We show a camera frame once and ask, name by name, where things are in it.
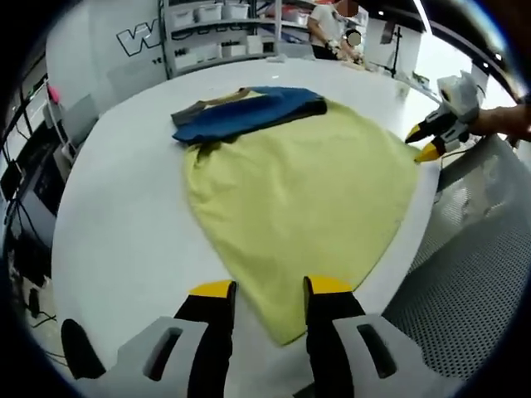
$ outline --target blue cloth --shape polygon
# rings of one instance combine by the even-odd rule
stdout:
[[[184,143],[204,143],[250,133],[321,98],[313,91],[290,87],[250,87],[250,90],[263,95],[205,109],[180,125],[173,137]]]

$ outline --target human arm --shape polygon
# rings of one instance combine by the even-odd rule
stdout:
[[[321,18],[322,15],[323,15],[322,9],[320,7],[315,7],[314,11],[311,13],[311,15],[308,18],[308,22],[306,23],[306,26],[308,27],[310,34],[316,37],[319,41],[321,41],[326,46],[329,39],[324,34],[323,29],[321,29],[321,27],[319,26],[319,19]]]
[[[521,104],[513,108],[481,109],[478,119],[470,126],[476,135],[502,133],[511,138],[531,142],[531,105]]]
[[[341,40],[341,50],[353,61],[360,61],[361,56],[347,43],[345,39]]]

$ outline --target round table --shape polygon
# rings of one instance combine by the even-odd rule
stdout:
[[[437,107],[401,82],[338,62],[259,60],[178,77],[109,110],[72,168],[52,248],[58,319],[73,318],[85,329],[105,367],[155,319],[173,316],[190,289],[231,278],[188,208],[183,149],[172,139],[170,114],[250,85],[306,87],[402,139]],[[395,239],[354,292],[366,312],[382,312],[406,276],[438,176],[438,162],[421,165]],[[227,397],[288,396],[313,380],[305,338],[276,347],[240,295],[233,342]]]

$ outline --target white shirt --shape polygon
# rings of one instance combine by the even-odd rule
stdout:
[[[317,5],[309,17],[319,23],[319,27],[328,40],[341,41],[345,32],[345,24],[343,17],[339,15],[333,5]],[[324,47],[324,43],[314,35],[311,36],[310,41],[313,46]]]

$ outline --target white storage bin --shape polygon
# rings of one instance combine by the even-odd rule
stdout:
[[[197,54],[185,54],[175,57],[175,69],[178,71],[185,66],[192,66],[198,63]]]
[[[173,27],[185,27],[193,24],[193,10],[172,12]]]
[[[222,47],[223,58],[230,58],[232,56],[244,56],[246,54],[246,50],[247,47],[243,44]]]
[[[249,35],[246,37],[247,54],[261,54],[264,52],[262,36]]]
[[[223,19],[247,19],[249,4],[226,4],[223,6]]]
[[[194,47],[190,52],[197,56],[198,62],[211,61],[222,57],[222,46],[216,43],[206,44]]]
[[[219,21],[222,19],[222,4],[208,4],[196,8],[199,22]]]
[[[300,10],[287,10],[282,12],[282,19],[289,22],[294,22],[303,27],[308,23],[309,14],[301,12]]]

